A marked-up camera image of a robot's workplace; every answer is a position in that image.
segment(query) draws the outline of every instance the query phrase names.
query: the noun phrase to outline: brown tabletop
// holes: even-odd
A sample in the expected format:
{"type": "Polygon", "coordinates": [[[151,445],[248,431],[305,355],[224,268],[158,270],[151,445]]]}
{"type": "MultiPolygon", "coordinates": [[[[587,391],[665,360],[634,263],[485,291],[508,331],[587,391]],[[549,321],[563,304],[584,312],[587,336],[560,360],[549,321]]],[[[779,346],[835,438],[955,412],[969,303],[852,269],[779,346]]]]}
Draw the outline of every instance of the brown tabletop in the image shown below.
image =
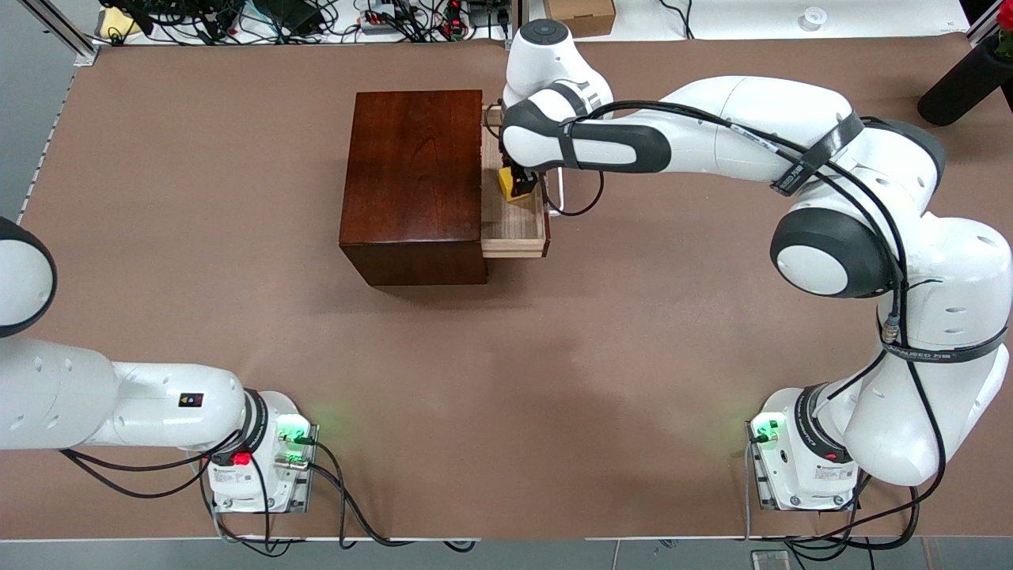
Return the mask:
{"type": "MultiPolygon", "coordinates": [[[[914,105],[967,51],[959,35],[587,44],[620,98],[703,77],[825,85],[862,114],[914,105]]],[[[471,89],[494,100],[493,44],[125,48],[78,72],[25,226],[60,290],[37,338],[112,359],[200,362],[278,390],[321,424],[349,489],[395,537],[707,537],[744,531],[743,422],[783,387],[871,355],[873,302],[808,297],[771,265],[789,202],[709,175],[609,175],[554,220],[545,259],[490,261],[486,287],[373,290],[337,247],[358,91],[471,89]]],[[[1013,117],[994,95],[935,131],[950,162],[931,210],[1013,236],[1013,117]]],[[[568,173],[567,203],[594,173],[568,173]]],[[[922,510],[925,535],[1010,535],[1013,390],[922,510]]],[[[172,450],[102,450],[144,463],[172,450]]],[[[54,452],[4,453],[3,539],[213,533],[196,490],[119,496],[54,452]]],[[[188,477],[123,477],[139,490],[188,477]]],[[[872,487],[863,512],[899,504],[872,487]]],[[[336,495],[276,533],[336,533],[336,495]]],[[[838,516],[761,513],[761,534],[838,516]]],[[[897,534],[902,515],[863,533],[897,534]]],[[[252,519],[234,520],[256,532],[252,519]]]]}

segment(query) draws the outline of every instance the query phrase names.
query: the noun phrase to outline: black vase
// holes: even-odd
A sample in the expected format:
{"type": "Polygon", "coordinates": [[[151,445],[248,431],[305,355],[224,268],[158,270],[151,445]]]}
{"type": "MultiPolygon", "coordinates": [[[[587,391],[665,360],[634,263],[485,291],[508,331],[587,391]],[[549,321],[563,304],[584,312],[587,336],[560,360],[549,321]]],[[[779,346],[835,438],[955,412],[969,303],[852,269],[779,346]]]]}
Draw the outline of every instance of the black vase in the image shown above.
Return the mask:
{"type": "Polygon", "coordinates": [[[918,101],[918,112],[933,125],[951,125],[1000,85],[1013,79],[1013,61],[996,55],[999,37],[989,36],[918,101]]]}

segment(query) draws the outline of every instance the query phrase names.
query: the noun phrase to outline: open drawer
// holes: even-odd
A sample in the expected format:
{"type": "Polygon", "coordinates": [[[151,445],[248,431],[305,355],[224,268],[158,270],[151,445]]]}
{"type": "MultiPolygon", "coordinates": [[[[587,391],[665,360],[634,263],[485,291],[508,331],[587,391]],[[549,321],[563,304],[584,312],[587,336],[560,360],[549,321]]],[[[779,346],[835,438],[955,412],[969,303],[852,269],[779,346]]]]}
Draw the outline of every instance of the open drawer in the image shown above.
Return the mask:
{"type": "MultiPolygon", "coordinates": [[[[499,125],[500,113],[488,113],[489,125],[499,125]]],[[[549,250],[549,216],[541,185],[530,194],[508,201],[499,190],[502,166],[499,141],[482,129],[482,256],[544,257],[549,250]]]]}

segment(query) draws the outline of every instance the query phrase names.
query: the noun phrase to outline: yellow object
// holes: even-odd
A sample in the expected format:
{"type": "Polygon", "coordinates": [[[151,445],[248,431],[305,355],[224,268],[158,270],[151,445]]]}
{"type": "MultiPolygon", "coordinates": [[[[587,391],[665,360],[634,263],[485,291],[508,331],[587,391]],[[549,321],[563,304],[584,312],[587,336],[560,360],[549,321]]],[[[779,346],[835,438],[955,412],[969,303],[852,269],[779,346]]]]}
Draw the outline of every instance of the yellow object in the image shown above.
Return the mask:
{"type": "Polygon", "coordinates": [[[120,11],[120,8],[105,8],[102,10],[101,23],[98,24],[98,34],[106,39],[113,37],[127,37],[131,33],[140,33],[141,28],[137,22],[127,14],[120,11]]]}
{"type": "Polygon", "coordinates": [[[514,201],[515,199],[520,199],[528,195],[527,193],[522,193],[521,195],[513,194],[514,174],[511,173],[509,166],[499,168],[499,175],[497,177],[499,178],[499,189],[502,190],[503,197],[505,197],[508,201],[514,201]]]}

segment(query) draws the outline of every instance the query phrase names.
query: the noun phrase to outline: red rose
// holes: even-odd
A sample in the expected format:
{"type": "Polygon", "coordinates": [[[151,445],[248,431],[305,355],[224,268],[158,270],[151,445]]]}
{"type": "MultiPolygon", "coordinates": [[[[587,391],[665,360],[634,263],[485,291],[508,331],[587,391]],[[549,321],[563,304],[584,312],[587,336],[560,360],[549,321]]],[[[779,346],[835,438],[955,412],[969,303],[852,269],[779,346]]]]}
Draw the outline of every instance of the red rose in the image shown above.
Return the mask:
{"type": "Polygon", "coordinates": [[[1006,0],[1000,4],[996,21],[999,22],[999,27],[1013,31],[1013,0],[1006,0]]]}

